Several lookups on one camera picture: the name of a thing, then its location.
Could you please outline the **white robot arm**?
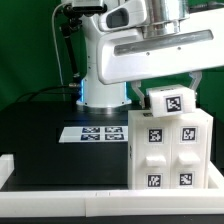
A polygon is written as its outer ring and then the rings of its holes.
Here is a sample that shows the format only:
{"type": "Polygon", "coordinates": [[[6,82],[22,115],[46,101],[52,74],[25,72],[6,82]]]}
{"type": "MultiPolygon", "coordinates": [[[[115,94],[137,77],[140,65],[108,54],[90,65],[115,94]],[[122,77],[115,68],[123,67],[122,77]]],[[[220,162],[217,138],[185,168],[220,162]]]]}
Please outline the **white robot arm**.
{"type": "Polygon", "coordinates": [[[63,0],[66,15],[90,16],[93,59],[105,84],[224,66],[224,3],[187,0],[63,0]]]}

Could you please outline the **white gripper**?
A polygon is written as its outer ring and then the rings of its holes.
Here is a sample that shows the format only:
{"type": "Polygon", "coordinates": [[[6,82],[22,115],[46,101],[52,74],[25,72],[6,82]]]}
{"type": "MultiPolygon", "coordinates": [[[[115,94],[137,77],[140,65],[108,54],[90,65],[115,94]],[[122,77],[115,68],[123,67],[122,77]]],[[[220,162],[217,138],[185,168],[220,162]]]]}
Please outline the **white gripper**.
{"type": "Polygon", "coordinates": [[[97,47],[99,80],[132,81],[142,108],[145,95],[135,80],[190,72],[189,88],[196,90],[202,79],[199,70],[224,66],[224,11],[193,13],[180,28],[178,34],[149,39],[137,28],[102,36],[97,47]]]}

